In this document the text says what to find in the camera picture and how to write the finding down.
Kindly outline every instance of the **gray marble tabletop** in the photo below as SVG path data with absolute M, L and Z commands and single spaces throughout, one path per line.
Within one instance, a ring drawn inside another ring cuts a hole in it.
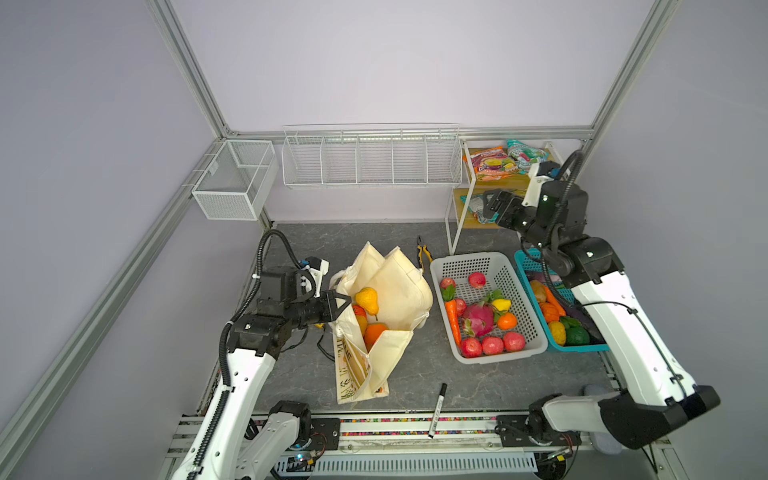
M 422 236 L 434 258 L 448 255 L 443 223 L 315 223 L 284 224 L 283 231 L 296 256 L 315 256 L 330 262 L 330 274 L 352 264 L 366 241 L 386 255 L 400 246 L 418 265 L 416 237 Z M 510 259 L 518 250 L 516 233 L 510 230 L 463 230 L 456 254 L 498 251 Z M 288 265 L 280 241 L 273 242 L 265 266 Z M 432 285 L 430 275 L 425 278 Z M 464 365 L 451 352 L 440 310 L 435 301 L 423 328 L 417 329 L 397 367 L 389 376 L 390 394 L 339 405 L 333 362 L 317 349 L 320 330 L 311 328 L 301 346 L 285 352 L 266 381 L 255 412 L 266 412 L 279 400 L 306 402 L 313 412 L 430 410 L 441 383 L 448 384 L 443 409 L 519 410 L 552 393 L 577 395 L 588 383 L 610 386 L 597 353 L 544 352 L 527 359 L 486 365 Z M 299 341 L 296 332 L 289 344 Z M 331 350 L 330 331 L 323 338 Z

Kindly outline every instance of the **metal beam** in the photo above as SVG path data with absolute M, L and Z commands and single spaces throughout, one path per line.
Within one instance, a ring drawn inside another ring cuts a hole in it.
M 677 11 L 680 0 L 656 0 L 645 23 L 637 34 L 632 49 L 624 61 L 616 80 L 594 119 L 594 136 L 584 146 L 584 167 L 587 166 L 605 132 L 616 117 L 619 107 L 632 89 L 637 76 L 645 66 L 656 43 Z
M 154 16 L 157 28 L 163 35 L 163 39 L 174 57 L 184 80 L 187 81 L 192 94 L 194 95 L 205 118 L 208 120 L 210 129 L 214 131 L 215 137 L 226 137 L 231 134 L 224 116 L 216 103 L 214 93 L 211 91 L 208 83 L 200 69 L 200 64 L 192 52 L 190 42 L 184 34 L 179 18 L 176 15 L 174 7 L 168 0 L 145 0 L 152 16 Z
M 363 130 L 366 133 L 392 134 L 400 132 L 396 130 Z M 344 130 L 345 134 L 354 134 L 356 131 Z M 312 135 L 339 136 L 340 130 L 312 130 Z M 562 127 L 461 127 L 458 136 L 462 141 L 497 141 L 500 138 L 515 138 L 519 140 L 555 140 L 560 138 L 576 138 L 589 140 L 594 135 L 594 130 L 589 125 L 571 125 Z M 285 141 L 284 131 L 252 131 L 233 132 L 230 139 L 237 140 L 269 140 L 274 144 L 282 144 Z
M 192 186 L 197 182 L 219 145 L 220 141 L 214 141 L 211 144 L 22 406 L 13 415 L 5 429 L 0 432 L 0 480 L 9 478 L 21 464 L 168 238 L 176 230 L 192 201 Z

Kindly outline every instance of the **white marker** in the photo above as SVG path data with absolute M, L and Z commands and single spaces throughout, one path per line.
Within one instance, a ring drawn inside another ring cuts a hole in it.
M 440 387 L 440 395 L 437 397 L 437 405 L 435 406 L 435 415 L 432 417 L 432 424 L 429 426 L 429 438 L 435 438 L 435 432 L 437 431 L 437 421 L 440 418 L 440 409 L 442 408 L 442 401 L 445 399 L 445 391 L 448 388 L 447 383 L 443 383 Z

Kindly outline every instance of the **yellow pliers handle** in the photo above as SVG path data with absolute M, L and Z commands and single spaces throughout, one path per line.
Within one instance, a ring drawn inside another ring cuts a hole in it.
M 423 272 L 424 260 L 422 259 L 422 255 L 426 253 L 427 259 L 429 259 L 429 262 L 432 263 L 432 254 L 429 252 L 429 250 L 427 250 L 427 246 L 424 244 L 424 242 L 422 242 L 421 235 L 419 235 L 416 239 L 416 248 L 419 249 L 419 267 L 422 269 L 422 272 Z

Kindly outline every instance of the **teal basket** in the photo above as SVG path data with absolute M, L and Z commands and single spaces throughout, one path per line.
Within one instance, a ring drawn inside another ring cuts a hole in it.
M 535 248 L 529 249 L 528 253 L 530 253 L 532 257 L 538 257 L 539 255 L 538 250 Z M 559 346 L 557 343 L 555 343 L 554 339 L 552 338 L 552 333 L 549 331 L 549 327 L 547 326 L 547 320 L 544 319 L 544 314 L 538 307 L 538 302 L 536 301 L 536 296 L 533 294 L 531 284 L 528 282 L 528 278 L 525 276 L 525 272 L 541 272 L 541 264 L 526 257 L 522 250 L 518 250 L 515 252 L 515 265 L 517 266 L 516 270 L 518 273 L 518 278 L 520 279 L 520 283 L 522 283 L 523 290 L 525 290 L 525 294 L 528 295 L 528 299 L 533 305 L 533 310 L 536 312 L 536 316 L 538 316 L 538 321 L 541 322 L 541 326 L 544 327 L 544 332 L 547 334 L 547 338 L 549 339 L 549 347 L 547 350 L 556 350 L 558 352 L 607 352 L 610 350 L 606 343 L 581 346 Z M 549 274 L 555 275 L 552 270 L 549 270 Z M 558 289 L 558 292 L 567 301 L 571 303 L 574 302 L 574 294 L 571 292 L 571 289 L 560 288 Z

